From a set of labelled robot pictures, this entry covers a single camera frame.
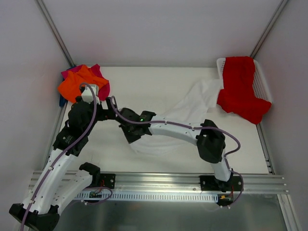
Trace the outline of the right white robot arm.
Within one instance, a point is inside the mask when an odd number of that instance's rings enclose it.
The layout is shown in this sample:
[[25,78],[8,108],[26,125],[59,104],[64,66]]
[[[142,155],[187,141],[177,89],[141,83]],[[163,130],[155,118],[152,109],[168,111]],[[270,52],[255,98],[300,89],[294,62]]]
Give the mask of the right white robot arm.
[[149,111],[138,115],[128,108],[121,109],[115,119],[136,152],[162,154],[177,149],[184,141],[196,146],[200,158],[214,170],[214,179],[208,186],[222,192],[231,190],[233,173],[225,159],[227,133],[213,121],[174,122]]

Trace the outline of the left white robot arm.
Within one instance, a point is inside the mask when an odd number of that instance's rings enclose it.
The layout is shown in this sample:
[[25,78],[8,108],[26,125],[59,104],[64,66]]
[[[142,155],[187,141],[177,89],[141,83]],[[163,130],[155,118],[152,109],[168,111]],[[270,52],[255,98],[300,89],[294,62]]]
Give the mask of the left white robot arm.
[[102,177],[98,166],[83,163],[73,178],[60,187],[69,166],[77,159],[89,141],[89,134],[98,121],[114,120],[117,106],[112,98],[106,99],[107,109],[98,100],[86,101],[78,97],[71,106],[68,119],[58,133],[48,162],[28,197],[19,204],[12,204],[9,213],[18,222],[20,229],[29,227],[35,231],[52,231],[56,227],[61,213],[84,189],[111,190]]

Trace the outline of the white t shirt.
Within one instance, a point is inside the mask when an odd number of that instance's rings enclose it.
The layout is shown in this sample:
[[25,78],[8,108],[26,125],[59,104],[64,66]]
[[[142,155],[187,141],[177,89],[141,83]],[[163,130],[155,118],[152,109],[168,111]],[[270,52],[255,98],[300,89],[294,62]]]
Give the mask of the white t shirt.
[[[221,80],[201,79],[191,87],[182,100],[161,115],[172,121],[201,123],[204,121],[208,109],[216,107],[221,88]],[[176,150],[184,143],[184,141],[172,137],[145,135],[130,146],[136,153],[160,155]]]

